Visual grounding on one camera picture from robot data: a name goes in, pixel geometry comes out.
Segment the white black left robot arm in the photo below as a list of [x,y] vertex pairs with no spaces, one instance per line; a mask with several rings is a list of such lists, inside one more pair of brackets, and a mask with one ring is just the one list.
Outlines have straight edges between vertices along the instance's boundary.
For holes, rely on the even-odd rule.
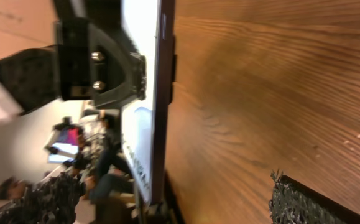
[[146,62],[120,1],[55,1],[55,42],[0,59],[0,124],[56,99],[120,109],[145,99]]

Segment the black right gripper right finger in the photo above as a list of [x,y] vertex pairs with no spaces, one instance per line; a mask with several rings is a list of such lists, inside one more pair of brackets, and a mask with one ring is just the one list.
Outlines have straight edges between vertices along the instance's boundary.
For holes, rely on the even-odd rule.
[[279,170],[274,181],[269,213],[273,224],[360,224],[360,214],[297,182]]

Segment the blue Galaxy smartphone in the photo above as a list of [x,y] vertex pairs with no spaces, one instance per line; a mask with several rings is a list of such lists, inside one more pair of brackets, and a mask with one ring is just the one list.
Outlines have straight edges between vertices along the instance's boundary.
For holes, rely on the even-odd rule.
[[146,58],[146,98],[121,110],[122,149],[147,205],[164,194],[168,106],[175,76],[175,1],[125,0],[122,26]]

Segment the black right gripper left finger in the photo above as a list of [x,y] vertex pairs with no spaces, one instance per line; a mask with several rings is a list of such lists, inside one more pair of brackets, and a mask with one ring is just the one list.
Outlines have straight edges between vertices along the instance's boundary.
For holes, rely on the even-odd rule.
[[81,175],[62,172],[12,200],[8,208],[0,211],[0,224],[72,224],[76,220],[76,206],[84,194]]

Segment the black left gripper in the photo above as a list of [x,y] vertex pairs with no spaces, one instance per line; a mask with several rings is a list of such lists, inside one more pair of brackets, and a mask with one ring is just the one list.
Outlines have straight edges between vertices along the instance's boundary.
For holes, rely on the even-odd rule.
[[61,98],[120,109],[146,99],[146,57],[120,28],[120,1],[54,0],[55,44],[0,59],[7,106],[29,114]]

